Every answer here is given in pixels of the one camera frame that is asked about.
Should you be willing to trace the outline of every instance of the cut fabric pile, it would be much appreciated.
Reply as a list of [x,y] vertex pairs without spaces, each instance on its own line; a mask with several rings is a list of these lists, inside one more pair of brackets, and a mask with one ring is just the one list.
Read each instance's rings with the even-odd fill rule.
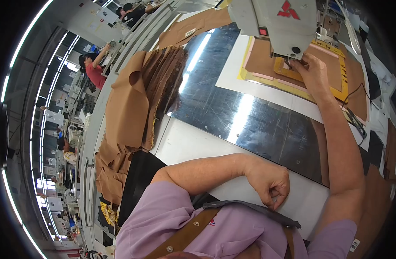
[[96,153],[96,186],[113,205],[121,203],[133,152],[153,147],[156,114],[176,98],[186,59],[175,46],[137,52],[112,84],[106,134]]

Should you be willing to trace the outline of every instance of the red shirt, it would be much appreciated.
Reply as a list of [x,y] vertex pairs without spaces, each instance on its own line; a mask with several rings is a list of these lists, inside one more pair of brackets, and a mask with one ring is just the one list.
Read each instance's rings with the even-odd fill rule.
[[86,67],[87,76],[90,78],[93,84],[100,90],[103,88],[104,82],[106,81],[106,77],[101,75],[102,72],[103,69],[99,65],[97,65],[96,68],[94,68],[92,64],[89,64]]

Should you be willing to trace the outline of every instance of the scratched metal surface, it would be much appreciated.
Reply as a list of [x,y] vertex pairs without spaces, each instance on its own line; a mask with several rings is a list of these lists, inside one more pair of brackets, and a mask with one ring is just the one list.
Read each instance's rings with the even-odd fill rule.
[[322,183],[310,118],[215,86],[238,34],[233,23],[190,40],[184,81],[168,115]]

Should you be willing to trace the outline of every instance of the red logo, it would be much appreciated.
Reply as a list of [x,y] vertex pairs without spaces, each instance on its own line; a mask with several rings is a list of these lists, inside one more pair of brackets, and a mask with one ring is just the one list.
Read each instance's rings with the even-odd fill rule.
[[283,9],[283,11],[278,11],[278,16],[283,16],[283,17],[290,17],[292,16],[294,19],[296,20],[300,20],[298,14],[296,13],[296,11],[292,8],[290,8],[290,3],[286,0],[283,4],[283,6],[281,7]]

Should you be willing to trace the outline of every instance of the wall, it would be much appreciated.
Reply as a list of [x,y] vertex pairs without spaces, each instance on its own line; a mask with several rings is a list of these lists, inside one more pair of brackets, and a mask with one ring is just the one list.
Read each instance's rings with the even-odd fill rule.
[[97,46],[103,46],[112,39],[119,40],[123,36],[121,29],[110,28],[106,21],[100,22],[100,17],[96,15],[97,9],[100,6],[91,0],[55,0],[46,12],[55,17],[63,28]]

